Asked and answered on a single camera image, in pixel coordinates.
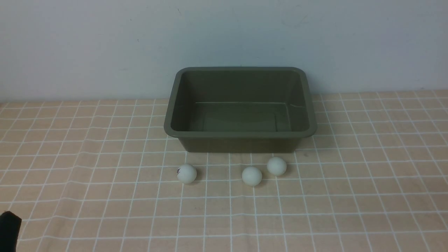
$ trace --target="white ball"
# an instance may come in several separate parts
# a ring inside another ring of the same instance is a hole
[[[267,162],[267,170],[275,176],[280,176],[286,171],[286,162],[277,157],[274,156]]]
[[[243,182],[251,187],[254,187],[261,182],[261,171],[253,166],[246,167],[241,175]]]
[[[197,174],[196,169],[189,164],[181,165],[177,169],[177,179],[184,184],[193,182],[196,179]]]

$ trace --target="grid pattern tablecloth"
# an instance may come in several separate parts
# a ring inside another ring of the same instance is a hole
[[[0,105],[19,252],[448,251],[447,90],[314,96],[318,131],[278,155],[278,178],[274,154],[186,153],[163,130],[167,101]]]

